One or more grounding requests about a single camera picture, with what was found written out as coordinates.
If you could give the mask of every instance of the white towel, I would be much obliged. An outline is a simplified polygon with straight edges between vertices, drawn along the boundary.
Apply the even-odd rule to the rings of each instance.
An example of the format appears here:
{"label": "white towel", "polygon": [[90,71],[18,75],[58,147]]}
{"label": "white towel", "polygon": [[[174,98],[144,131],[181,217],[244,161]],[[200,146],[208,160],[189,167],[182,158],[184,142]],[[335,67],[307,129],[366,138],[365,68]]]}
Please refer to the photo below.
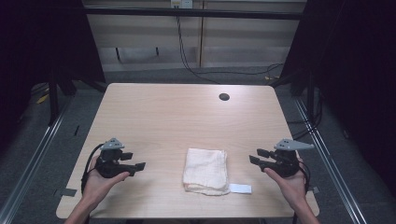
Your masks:
{"label": "white towel", "polygon": [[205,195],[230,192],[224,150],[189,148],[184,169],[184,189]]}

